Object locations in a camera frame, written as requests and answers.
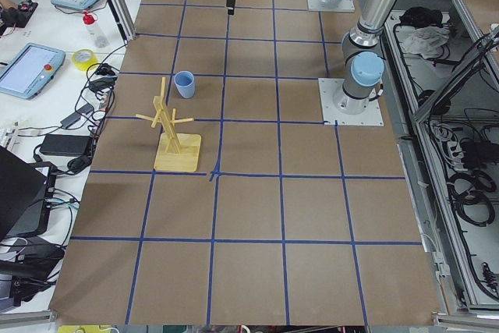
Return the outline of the yellow tape roll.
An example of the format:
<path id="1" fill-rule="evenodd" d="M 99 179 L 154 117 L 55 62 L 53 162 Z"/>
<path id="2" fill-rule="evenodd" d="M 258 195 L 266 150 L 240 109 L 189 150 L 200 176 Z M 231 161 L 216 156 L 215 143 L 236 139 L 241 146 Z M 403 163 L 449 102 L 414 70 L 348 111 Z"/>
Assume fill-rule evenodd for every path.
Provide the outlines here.
<path id="1" fill-rule="evenodd" d="M 80 49 L 72 55 L 72 62 L 79 71 L 87 71 L 98 64 L 97 56 L 90 49 Z"/>

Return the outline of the wooden cup rack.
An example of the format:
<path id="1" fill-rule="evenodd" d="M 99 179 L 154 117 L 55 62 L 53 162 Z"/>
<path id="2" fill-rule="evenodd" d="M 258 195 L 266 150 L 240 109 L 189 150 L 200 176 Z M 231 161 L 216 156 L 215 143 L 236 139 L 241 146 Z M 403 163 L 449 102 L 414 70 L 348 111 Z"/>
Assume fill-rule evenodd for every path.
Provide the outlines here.
<path id="1" fill-rule="evenodd" d="M 139 119 L 150 121 L 155 128 L 161 124 L 163 132 L 160 135 L 157 153 L 154 160 L 154 169 L 159 172 L 195 172 L 200 157 L 202 137 L 200 134 L 178 133 L 177 124 L 193 122 L 194 118 L 177 119 L 176 109 L 170 112 L 165 101 L 166 78 L 161 78 L 160 94 L 154 96 L 153 106 L 155 116 L 136 114 Z"/>

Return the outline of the light blue plastic cup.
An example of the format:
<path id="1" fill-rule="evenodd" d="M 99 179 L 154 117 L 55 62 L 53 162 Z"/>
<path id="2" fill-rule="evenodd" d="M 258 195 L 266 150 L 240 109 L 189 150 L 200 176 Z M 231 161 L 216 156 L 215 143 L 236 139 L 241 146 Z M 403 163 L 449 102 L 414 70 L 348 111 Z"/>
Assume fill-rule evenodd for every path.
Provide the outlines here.
<path id="1" fill-rule="evenodd" d="M 180 71 L 174 76 L 174 83 L 182 98 L 190 99 L 195 94 L 195 78 L 190 71 Z"/>

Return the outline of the red capped bottle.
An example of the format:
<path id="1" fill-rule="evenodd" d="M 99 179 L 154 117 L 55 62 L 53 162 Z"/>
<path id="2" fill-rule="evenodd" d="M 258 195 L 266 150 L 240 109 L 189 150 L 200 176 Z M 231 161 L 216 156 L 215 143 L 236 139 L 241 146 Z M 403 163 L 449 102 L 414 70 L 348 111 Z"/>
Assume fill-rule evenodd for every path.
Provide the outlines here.
<path id="1" fill-rule="evenodd" d="M 108 39 L 98 25 L 97 19 L 91 13 L 83 12 L 83 24 L 96 47 L 104 48 L 108 46 Z"/>

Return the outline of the black power adapter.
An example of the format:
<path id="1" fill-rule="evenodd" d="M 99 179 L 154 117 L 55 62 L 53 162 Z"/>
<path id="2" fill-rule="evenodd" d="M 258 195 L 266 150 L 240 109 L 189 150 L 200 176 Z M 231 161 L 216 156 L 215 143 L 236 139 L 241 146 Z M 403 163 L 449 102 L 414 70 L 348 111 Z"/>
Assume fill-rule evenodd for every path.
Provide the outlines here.
<path id="1" fill-rule="evenodd" d="M 48 134 L 41 144 L 40 152 L 49 156 L 79 157 L 86 153 L 89 144 L 89 136 Z"/>

